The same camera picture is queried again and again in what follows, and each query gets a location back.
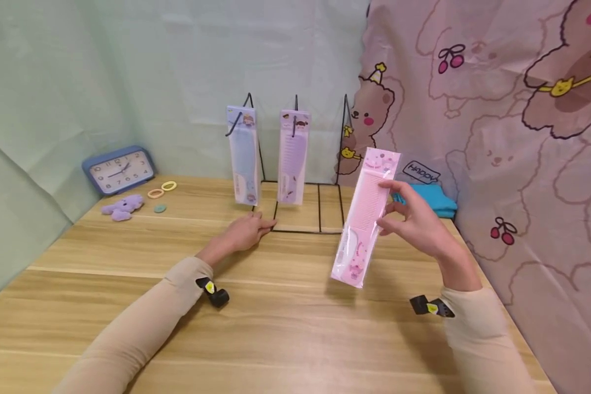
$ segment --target clock face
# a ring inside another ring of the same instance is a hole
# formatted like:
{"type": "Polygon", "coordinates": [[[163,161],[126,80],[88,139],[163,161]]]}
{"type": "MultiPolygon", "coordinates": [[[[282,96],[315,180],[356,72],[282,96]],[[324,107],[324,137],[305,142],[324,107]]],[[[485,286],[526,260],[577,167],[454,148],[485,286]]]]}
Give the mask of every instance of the clock face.
{"type": "Polygon", "coordinates": [[[105,194],[153,176],[149,159],[142,150],[93,165],[89,171],[105,194]]]}

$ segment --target hair elastic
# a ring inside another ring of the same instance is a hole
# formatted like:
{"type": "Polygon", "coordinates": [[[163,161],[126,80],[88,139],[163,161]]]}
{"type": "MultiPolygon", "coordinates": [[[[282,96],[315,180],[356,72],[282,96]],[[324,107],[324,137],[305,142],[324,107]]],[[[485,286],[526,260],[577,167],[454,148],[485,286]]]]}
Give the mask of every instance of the hair elastic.
{"type": "Polygon", "coordinates": [[[164,182],[162,184],[162,190],[166,191],[166,192],[170,192],[171,190],[175,190],[176,187],[177,187],[177,182],[174,182],[172,180],[170,180],[168,182],[164,182]]]}
{"type": "Polygon", "coordinates": [[[158,199],[164,195],[164,191],[161,188],[154,188],[149,193],[147,193],[147,197],[150,199],[158,199]]]}

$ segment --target pink comb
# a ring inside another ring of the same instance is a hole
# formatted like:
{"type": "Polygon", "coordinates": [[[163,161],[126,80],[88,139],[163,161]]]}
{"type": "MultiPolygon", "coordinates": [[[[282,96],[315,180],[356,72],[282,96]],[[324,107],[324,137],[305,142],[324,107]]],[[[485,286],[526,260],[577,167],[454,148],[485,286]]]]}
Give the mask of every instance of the pink comb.
{"type": "Polygon", "coordinates": [[[282,134],[283,148],[281,149],[282,156],[280,169],[282,171],[282,202],[293,203],[296,201],[297,178],[302,171],[304,165],[304,157],[306,155],[307,138],[301,134],[292,136],[291,133],[282,134]]]}
{"type": "Polygon", "coordinates": [[[371,241],[376,221],[381,217],[387,203],[387,190],[379,187],[383,174],[362,170],[357,182],[353,204],[356,209],[349,217],[349,235],[346,240],[344,262],[346,268],[341,275],[342,282],[357,286],[363,280],[367,255],[372,248],[371,241]]]}

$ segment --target clock hand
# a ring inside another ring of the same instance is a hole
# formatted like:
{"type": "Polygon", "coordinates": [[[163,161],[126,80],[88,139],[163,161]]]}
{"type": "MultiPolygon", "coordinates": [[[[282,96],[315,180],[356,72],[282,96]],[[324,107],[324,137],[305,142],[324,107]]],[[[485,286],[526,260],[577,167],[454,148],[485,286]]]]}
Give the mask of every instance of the clock hand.
{"type": "Polygon", "coordinates": [[[123,173],[123,172],[122,172],[122,171],[120,171],[120,172],[114,173],[114,174],[112,174],[112,175],[108,175],[108,178],[112,178],[114,175],[118,175],[118,174],[122,174],[122,173],[123,173]]]}
{"type": "Polygon", "coordinates": [[[125,172],[125,170],[129,168],[129,166],[130,166],[130,163],[127,163],[127,164],[125,165],[125,167],[124,167],[122,170],[120,170],[120,172],[114,173],[114,174],[112,174],[112,175],[108,175],[108,178],[112,178],[114,175],[118,175],[118,174],[122,174],[122,173],[124,173],[124,172],[125,172]]]}

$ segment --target person's left hand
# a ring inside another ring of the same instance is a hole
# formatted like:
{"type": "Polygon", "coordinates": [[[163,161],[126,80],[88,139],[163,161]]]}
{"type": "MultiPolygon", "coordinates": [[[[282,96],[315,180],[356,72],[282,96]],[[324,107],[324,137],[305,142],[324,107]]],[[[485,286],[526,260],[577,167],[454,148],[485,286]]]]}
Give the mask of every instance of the person's left hand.
{"type": "Polygon", "coordinates": [[[276,220],[264,220],[262,212],[250,212],[230,223],[223,233],[212,238],[196,256],[210,266],[216,266],[229,254],[242,252],[258,244],[271,231],[276,220]]]}
{"type": "Polygon", "coordinates": [[[275,225],[276,220],[264,220],[262,212],[250,212],[230,223],[219,237],[231,252],[242,252],[258,244],[275,225]]]}

